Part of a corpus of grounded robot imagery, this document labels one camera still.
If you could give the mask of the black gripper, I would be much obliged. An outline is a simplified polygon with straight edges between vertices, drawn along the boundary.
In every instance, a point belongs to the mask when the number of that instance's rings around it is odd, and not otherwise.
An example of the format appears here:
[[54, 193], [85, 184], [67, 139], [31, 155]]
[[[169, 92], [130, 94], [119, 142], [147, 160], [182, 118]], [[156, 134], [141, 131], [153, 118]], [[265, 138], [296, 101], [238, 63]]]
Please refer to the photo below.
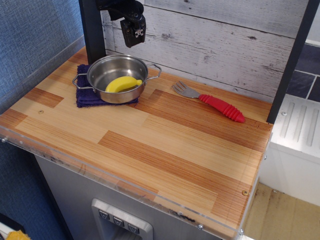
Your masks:
[[125, 18], [120, 21], [120, 26], [128, 48], [145, 42], [146, 19], [142, 3], [137, 0], [97, 0], [97, 8], [99, 11], [108, 11], [111, 21]]

